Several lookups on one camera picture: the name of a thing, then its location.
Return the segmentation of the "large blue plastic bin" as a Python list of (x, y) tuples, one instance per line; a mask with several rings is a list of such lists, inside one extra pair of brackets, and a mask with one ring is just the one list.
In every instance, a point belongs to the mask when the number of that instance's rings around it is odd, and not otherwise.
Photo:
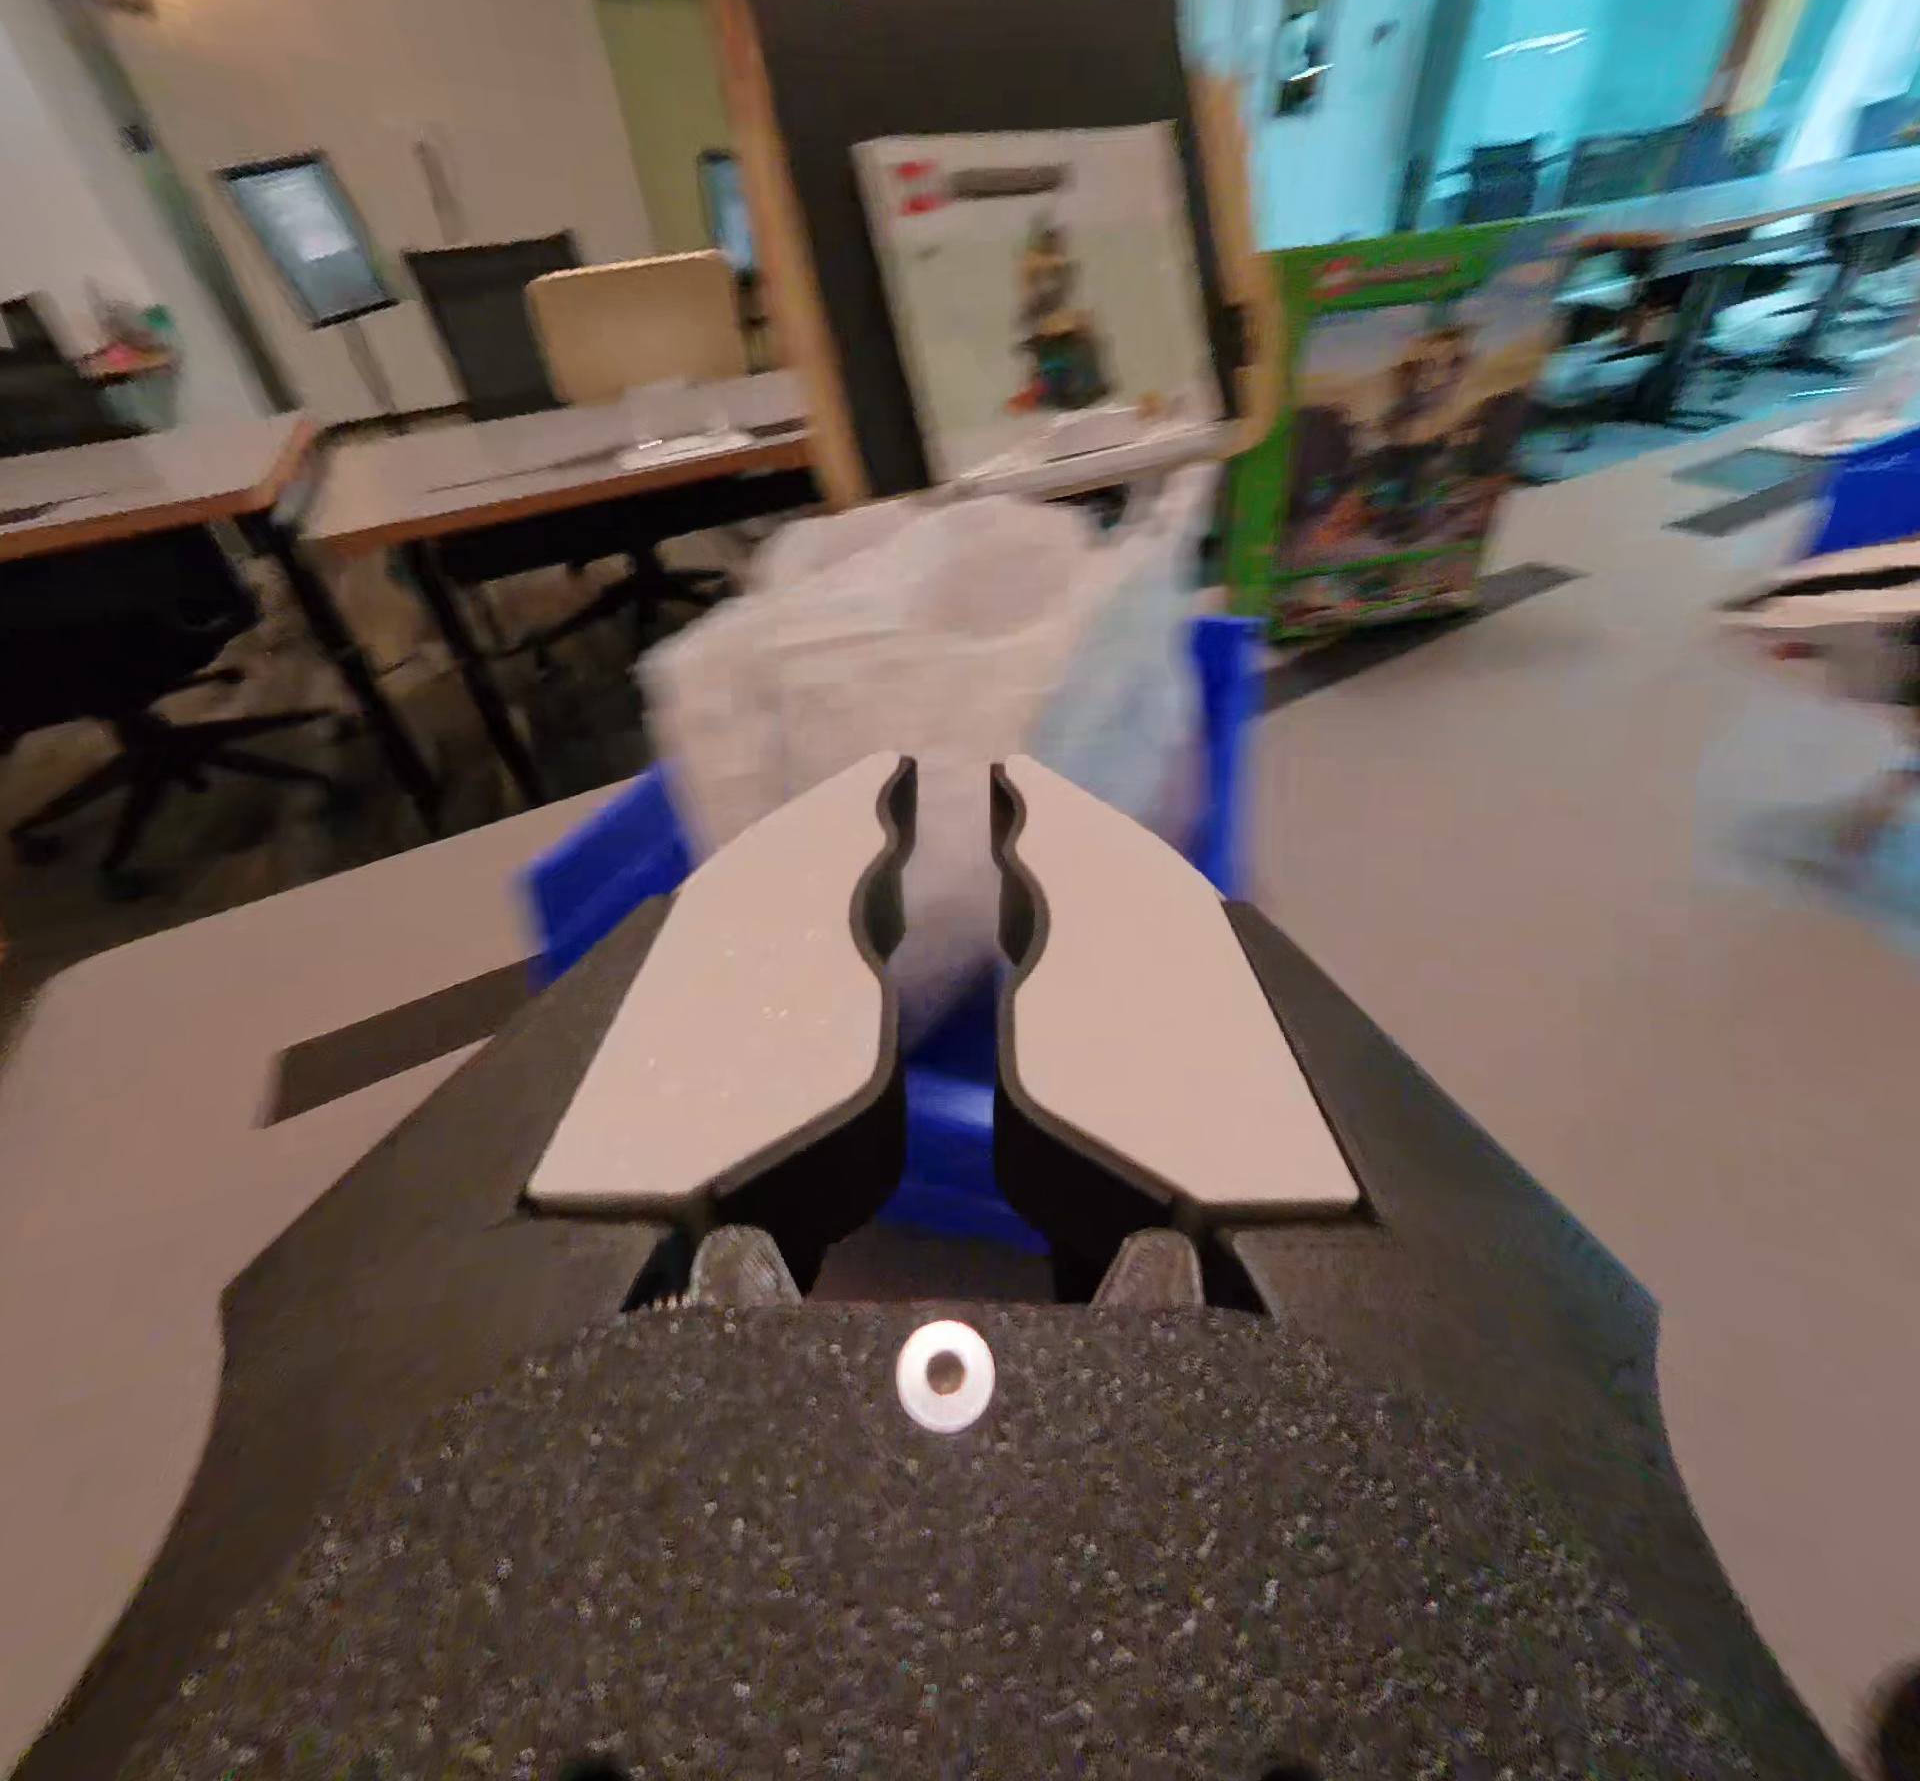
[[(1246, 732), (1261, 712), (1259, 624), (1203, 614), (1190, 624), (1202, 710), (1203, 799), (1187, 841), (1190, 863), (1225, 898), (1243, 894)], [(522, 874), (536, 954), (535, 985), (572, 970), (643, 901), (692, 872), (692, 849), (665, 771), (654, 766)], [(1044, 1239), (996, 1185), (996, 972), (971, 983), (930, 1030), (903, 1047), (905, 1165), (881, 1220), (952, 1241), (986, 1241), (1030, 1256)]]

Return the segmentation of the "beige chair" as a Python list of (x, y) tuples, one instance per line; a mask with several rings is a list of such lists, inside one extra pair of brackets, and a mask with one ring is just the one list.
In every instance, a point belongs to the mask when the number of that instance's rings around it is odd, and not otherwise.
[(751, 372), (735, 271), (719, 249), (567, 267), (530, 282), (524, 300), (548, 383), (569, 407)]

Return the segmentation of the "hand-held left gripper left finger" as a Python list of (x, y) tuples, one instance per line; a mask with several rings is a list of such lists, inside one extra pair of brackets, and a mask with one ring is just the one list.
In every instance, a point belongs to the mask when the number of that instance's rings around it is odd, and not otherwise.
[(900, 1185), (901, 874), (918, 762), (870, 753), (704, 856), (557, 1117), (522, 1205), (773, 1244), (798, 1294)]

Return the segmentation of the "green toy set box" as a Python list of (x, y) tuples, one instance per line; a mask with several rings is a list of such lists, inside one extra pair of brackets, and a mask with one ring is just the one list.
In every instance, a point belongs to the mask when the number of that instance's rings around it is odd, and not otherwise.
[(1549, 215), (1263, 257), (1277, 407), (1230, 466), (1232, 614), (1294, 645), (1478, 607), (1572, 262)]

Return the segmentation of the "wooden top office desk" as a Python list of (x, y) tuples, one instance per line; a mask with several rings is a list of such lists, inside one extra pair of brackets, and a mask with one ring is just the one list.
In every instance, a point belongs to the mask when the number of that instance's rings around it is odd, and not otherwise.
[(1688, 409), (1701, 368), (1814, 372), (1844, 364), (1864, 316), (1846, 308), (1873, 264), (1916, 235), (1916, 146), (1692, 184), (1595, 209), (1566, 209), (1573, 250), (1626, 262), (1636, 296), (1626, 356), (1645, 372), (1616, 393), (1621, 420), (1705, 429)]

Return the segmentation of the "pile of empty paper bags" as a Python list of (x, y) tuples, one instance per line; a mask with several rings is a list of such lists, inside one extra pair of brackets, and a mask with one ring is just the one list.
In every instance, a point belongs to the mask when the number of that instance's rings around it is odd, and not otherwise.
[(1026, 753), (1187, 849), (1205, 803), (1191, 660), (1218, 464), (1068, 501), (894, 498), (778, 531), (744, 592), (636, 663), (692, 856), (877, 751), (918, 764), (892, 958), (901, 1045), (996, 964), (993, 766)]

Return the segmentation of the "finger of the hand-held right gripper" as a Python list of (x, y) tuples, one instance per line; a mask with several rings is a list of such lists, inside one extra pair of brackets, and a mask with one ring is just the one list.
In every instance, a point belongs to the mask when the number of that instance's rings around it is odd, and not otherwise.
[(1725, 602), (1717, 622), (1767, 643), (1914, 643), (1919, 544), (1886, 542), (1779, 569)]

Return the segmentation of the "grey office desk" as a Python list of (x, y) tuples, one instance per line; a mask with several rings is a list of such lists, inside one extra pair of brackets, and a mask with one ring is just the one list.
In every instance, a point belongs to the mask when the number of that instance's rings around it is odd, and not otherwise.
[(303, 412), (186, 423), (112, 443), (4, 460), (4, 564), (144, 539), (242, 523), (282, 574), (313, 639), (429, 836), (444, 790), (397, 717), (337, 595), (303, 548), (319, 481), (319, 431)]
[(517, 795), (542, 806), (540, 766), (496, 673), (509, 652), (481, 645), (465, 592), (623, 556), (628, 590), (605, 607), (699, 604), (700, 576), (665, 569), (662, 544), (819, 503), (798, 381), (767, 372), (336, 450), (300, 537), (397, 558)]

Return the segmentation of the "black mesh office chair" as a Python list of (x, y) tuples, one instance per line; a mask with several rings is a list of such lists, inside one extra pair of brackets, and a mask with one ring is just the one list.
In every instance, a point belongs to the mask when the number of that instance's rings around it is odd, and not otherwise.
[(563, 407), (526, 291), (535, 282), (581, 264), (572, 231), (406, 249), (401, 262), (459, 383), (469, 422), (535, 418)]

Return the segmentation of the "narrow wall frame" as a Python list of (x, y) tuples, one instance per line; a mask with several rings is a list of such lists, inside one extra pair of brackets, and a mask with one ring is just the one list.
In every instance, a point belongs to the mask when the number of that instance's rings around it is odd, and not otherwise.
[(1316, 108), (1331, 68), (1338, 0), (1281, 0), (1272, 43), (1272, 116)]

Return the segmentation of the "blue plastic object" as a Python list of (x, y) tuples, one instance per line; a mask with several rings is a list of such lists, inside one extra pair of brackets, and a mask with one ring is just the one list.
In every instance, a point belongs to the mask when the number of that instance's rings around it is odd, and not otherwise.
[(1919, 539), (1919, 429), (1851, 452), (1827, 483), (1803, 558)]

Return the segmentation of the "white instruction booklet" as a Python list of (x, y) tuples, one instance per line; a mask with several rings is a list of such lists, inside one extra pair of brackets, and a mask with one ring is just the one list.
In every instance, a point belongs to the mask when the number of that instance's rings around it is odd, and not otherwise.
[(936, 483), (1227, 420), (1168, 119), (850, 157)]

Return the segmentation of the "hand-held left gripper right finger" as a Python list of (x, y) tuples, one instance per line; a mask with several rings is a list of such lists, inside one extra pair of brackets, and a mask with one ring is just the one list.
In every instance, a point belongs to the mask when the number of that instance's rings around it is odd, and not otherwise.
[(1032, 757), (993, 769), (996, 1185), (1091, 1299), (1134, 1236), (1207, 1266), (1240, 1230), (1354, 1224), (1364, 1185), (1261, 985), (1254, 915)]

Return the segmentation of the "wall mounted screen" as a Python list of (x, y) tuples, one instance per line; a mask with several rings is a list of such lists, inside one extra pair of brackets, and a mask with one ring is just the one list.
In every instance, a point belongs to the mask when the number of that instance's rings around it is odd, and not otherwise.
[(324, 153), (228, 165), (213, 181), (304, 329), (337, 329), (399, 306), (366, 217)]
[(695, 162), (710, 245), (725, 254), (738, 277), (756, 275), (755, 219), (740, 159), (727, 151), (707, 149)]

